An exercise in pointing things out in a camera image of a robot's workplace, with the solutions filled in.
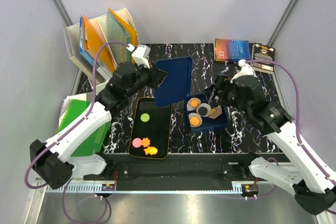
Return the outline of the black sandwich cookie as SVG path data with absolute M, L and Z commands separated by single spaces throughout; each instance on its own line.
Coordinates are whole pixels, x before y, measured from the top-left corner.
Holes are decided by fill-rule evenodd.
M 201 106 L 201 107 L 198 109 L 198 113 L 199 113 L 201 116 L 205 116 L 205 115 L 208 113 L 208 108 L 205 107 L 205 106 Z

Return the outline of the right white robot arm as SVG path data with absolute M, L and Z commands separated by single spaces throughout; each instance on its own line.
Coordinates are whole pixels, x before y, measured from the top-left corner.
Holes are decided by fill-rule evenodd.
M 238 167 L 242 179 L 258 177 L 269 181 L 293 195 L 301 208 L 312 215 L 335 213 L 335 172 L 300 135 L 298 122 L 280 104 L 265 97 L 257 78 L 219 75 L 204 94 L 210 105 L 232 106 L 243 112 L 248 122 L 275 143 L 296 168 L 296 172 L 291 172 L 251 153 Z

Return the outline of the orange dotted round cookie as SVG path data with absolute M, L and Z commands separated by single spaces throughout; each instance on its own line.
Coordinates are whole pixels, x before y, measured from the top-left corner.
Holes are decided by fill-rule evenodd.
M 193 116 L 190 118 L 190 125 L 192 127 L 198 127 L 200 125 L 201 121 L 199 118 L 197 118 L 196 116 Z

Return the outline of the orange leaf cookie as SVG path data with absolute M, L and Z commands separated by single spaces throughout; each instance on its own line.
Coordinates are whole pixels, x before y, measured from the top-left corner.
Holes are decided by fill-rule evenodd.
M 198 101 L 198 99 L 191 99 L 189 104 L 190 104 L 190 107 L 197 108 L 199 106 L 200 102 Z

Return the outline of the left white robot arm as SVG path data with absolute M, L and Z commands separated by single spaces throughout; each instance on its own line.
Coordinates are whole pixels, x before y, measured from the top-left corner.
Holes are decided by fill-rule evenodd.
M 29 146 L 30 161 L 24 182 L 34 170 L 52 189 L 58 189 L 74 176 L 96 174 L 103 180 L 113 175 L 113 167 L 100 154 L 93 154 L 78 161 L 71 158 L 73 152 L 99 127 L 129 104 L 129 98 L 144 87 L 158 88 L 168 76 L 150 61 L 146 65 L 121 63 L 112 78 L 100 92 L 93 92 L 92 103 L 79 117 L 53 137 L 41 142 L 33 141 Z

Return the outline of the blue tin lid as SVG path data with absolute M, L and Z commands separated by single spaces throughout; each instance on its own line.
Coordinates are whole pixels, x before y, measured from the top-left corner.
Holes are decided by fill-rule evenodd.
M 160 87 L 154 90 L 154 102 L 162 107 L 185 100 L 191 92 L 193 61 L 190 57 L 158 60 L 156 66 L 167 73 Z

